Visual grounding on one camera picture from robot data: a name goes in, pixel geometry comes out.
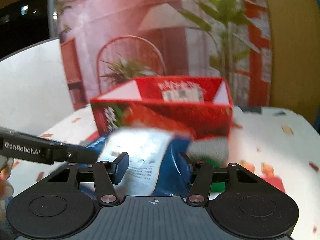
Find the green object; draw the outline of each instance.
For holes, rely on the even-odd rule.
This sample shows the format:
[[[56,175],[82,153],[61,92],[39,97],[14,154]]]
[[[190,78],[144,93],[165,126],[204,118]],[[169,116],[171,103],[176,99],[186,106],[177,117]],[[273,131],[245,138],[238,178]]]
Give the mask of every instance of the green object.
[[[219,167],[215,161],[210,158],[203,158],[205,162],[211,163],[214,167]],[[211,184],[211,192],[224,192],[226,190],[226,185],[224,182],[214,182]]]

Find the person's hand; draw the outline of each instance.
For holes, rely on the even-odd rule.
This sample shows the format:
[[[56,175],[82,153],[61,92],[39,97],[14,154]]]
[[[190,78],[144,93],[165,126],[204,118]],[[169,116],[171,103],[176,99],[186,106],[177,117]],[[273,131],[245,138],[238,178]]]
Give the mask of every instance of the person's hand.
[[[13,162],[13,158],[6,159],[4,167],[0,170],[0,182],[6,181],[10,177]]]
[[[4,168],[0,171],[0,181],[6,181],[10,176],[10,167],[7,164]]]

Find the tablecloth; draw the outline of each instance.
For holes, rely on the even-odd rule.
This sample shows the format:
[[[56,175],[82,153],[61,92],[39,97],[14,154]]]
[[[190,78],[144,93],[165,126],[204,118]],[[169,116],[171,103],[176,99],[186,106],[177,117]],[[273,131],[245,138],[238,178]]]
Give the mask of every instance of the tablecloth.
[[[79,144],[96,134],[90,106],[47,130],[42,136]],[[279,108],[234,109],[228,162],[240,163],[292,197],[300,211],[295,240],[320,238],[320,136],[300,115]],[[9,182],[14,196],[57,169],[16,160]]]

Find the white packaging label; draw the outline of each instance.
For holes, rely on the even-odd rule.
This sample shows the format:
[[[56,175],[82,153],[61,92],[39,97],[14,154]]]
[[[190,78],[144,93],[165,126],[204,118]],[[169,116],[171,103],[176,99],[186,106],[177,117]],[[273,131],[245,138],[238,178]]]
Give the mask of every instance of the white packaging label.
[[[200,87],[165,90],[162,98],[172,102],[203,102],[203,92]]]
[[[156,187],[163,156],[173,134],[157,129],[120,128],[113,132],[98,162],[114,161],[122,152],[129,155],[129,168],[121,183],[114,185],[120,198],[125,195],[149,196]],[[93,183],[84,183],[94,190]]]

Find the red cardboard box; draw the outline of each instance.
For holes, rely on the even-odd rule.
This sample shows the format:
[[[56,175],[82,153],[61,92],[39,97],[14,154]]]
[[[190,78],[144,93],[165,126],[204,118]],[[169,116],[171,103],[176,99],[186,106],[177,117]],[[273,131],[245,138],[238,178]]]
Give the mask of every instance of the red cardboard box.
[[[233,102],[224,78],[135,78],[91,99],[99,133],[153,127],[192,139],[228,136]]]

